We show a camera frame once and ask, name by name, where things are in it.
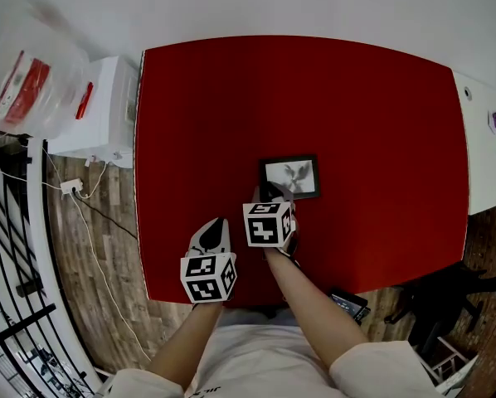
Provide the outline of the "black phone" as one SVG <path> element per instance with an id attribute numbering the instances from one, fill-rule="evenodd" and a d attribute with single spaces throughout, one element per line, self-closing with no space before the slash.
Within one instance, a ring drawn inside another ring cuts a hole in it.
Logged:
<path id="1" fill-rule="evenodd" d="M 339 289 L 332 289 L 329 297 L 359 325 L 362 324 L 362 320 L 371 311 L 367 306 L 368 301 L 355 294 L 350 294 Z"/>

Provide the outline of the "white water dispenser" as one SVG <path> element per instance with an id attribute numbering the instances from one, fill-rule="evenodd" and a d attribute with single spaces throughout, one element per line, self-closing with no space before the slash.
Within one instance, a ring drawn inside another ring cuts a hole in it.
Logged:
<path id="1" fill-rule="evenodd" d="M 80 119 L 48 142 L 51 155 L 131 169 L 139 73 L 121 56 L 90 65 L 93 89 Z"/>

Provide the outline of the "person's white t-shirt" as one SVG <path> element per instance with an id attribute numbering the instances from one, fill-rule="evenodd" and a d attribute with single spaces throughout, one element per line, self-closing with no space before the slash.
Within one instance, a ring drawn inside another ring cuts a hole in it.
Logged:
<path id="1" fill-rule="evenodd" d="M 119 371 L 105 398 L 444 398 L 406 341 L 366 342 L 325 368 L 298 327 L 231 325 L 207 344 L 194 385 Z"/>

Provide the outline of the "black picture frame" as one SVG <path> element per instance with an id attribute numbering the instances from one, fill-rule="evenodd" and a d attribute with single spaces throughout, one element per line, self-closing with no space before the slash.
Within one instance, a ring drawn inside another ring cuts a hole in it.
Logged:
<path id="1" fill-rule="evenodd" d="M 264 158 L 259 161 L 260 187 L 267 181 L 287 187 L 294 199 L 321 196 L 319 164 L 315 154 Z"/>

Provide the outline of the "red table cloth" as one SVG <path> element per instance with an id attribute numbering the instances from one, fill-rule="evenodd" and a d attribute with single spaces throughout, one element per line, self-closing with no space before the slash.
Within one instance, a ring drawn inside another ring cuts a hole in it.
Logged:
<path id="1" fill-rule="evenodd" d="M 295 259 L 322 290 L 367 292 L 459 262 L 469 213 L 451 70 L 402 52 L 307 36 L 233 36 L 143 53 L 134 181 L 151 299 L 186 303 L 180 261 L 229 222 L 233 304 L 278 303 L 242 207 L 265 158 L 315 155 L 319 197 L 296 203 Z"/>

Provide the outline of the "clear water bottle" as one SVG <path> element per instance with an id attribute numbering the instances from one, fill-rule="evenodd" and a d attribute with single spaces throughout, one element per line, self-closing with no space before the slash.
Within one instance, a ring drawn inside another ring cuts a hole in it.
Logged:
<path id="1" fill-rule="evenodd" d="M 89 83 L 84 50 L 27 0 L 0 0 L 0 131 L 53 139 Z"/>

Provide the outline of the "person's right forearm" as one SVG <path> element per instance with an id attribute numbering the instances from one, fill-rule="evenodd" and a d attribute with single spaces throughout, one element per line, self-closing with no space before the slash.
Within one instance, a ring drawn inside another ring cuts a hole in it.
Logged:
<path id="1" fill-rule="evenodd" d="M 271 248 L 265 249 L 265 258 L 304 336 L 325 366 L 367 342 L 357 323 L 289 258 Z"/>

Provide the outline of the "black office chair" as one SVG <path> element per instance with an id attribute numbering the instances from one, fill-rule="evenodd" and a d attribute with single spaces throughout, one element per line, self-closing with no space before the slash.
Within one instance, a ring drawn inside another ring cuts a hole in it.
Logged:
<path id="1" fill-rule="evenodd" d="M 453 330 L 463 311 L 470 315 L 466 332 L 474 330 L 484 303 L 474 305 L 468 296 L 496 292 L 496 276 L 483 279 L 485 273 L 484 269 L 471 270 L 459 262 L 403 284 L 401 297 L 405 303 L 399 313 L 386 316 L 384 323 L 394 325 L 413 313 L 415 322 L 408 341 L 419 356 L 429 357 L 436 339 Z"/>

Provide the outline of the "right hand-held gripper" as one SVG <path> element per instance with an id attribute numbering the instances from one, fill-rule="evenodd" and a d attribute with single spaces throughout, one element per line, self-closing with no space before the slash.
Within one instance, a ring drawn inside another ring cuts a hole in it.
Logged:
<path id="1" fill-rule="evenodd" d="M 294 194 L 277 182 L 267 181 L 262 188 L 255 187 L 251 201 L 243 205 L 247 245 L 293 256 L 299 240 Z"/>

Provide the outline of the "white metal rack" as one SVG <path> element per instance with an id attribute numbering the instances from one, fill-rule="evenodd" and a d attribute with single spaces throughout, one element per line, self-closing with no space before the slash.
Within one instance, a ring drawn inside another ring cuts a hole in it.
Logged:
<path id="1" fill-rule="evenodd" d="M 421 352 L 418 347 L 414 349 L 436 391 L 444 398 L 460 398 L 479 355 L 465 355 L 443 337 L 437 337 Z"/>

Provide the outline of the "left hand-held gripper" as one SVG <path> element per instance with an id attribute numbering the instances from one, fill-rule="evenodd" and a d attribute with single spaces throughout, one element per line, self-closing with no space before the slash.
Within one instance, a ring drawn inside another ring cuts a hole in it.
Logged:
<path id="1" fill-rule="evenodd" d="M 231 299 L 237 280 L 236 254 L 231 250 L 228 220 L 217 217 L 190 239 L 187 256 L 181 259 L 180 280 L 192 304 Z"/>

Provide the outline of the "white side table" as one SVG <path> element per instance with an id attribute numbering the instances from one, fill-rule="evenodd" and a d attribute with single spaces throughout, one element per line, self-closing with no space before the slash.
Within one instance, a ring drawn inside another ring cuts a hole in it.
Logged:
<path id="1" fill-rule="evenodd" d="M 454 73 L 464 120 L 469 160 L 469 214 L 496 206 L 496 134 L 489 128 L 488 112 L 496 111 L 496 90 L 458 72 Z M 472 92 L 468 101 L 464 87 Z"/>

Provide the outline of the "black metal railing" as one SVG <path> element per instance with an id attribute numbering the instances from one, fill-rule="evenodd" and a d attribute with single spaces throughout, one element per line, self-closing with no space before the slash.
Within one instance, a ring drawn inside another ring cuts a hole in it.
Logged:
<path id="1" fill-rule="evenodd" d="M 46 143 L 0 134 L 0 396 L 101 398 L 51 238 Z"/>

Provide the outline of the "person's left forearm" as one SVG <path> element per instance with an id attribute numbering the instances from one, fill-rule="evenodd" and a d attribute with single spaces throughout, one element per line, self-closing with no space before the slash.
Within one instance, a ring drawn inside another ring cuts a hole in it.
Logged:
<path id="1" fill-rule="evenodd" d="M 147 371 L 171 381 L 184 391 L 191 385 L 216 322 L 222 303 L 200 303 L 164 343 Z"/>

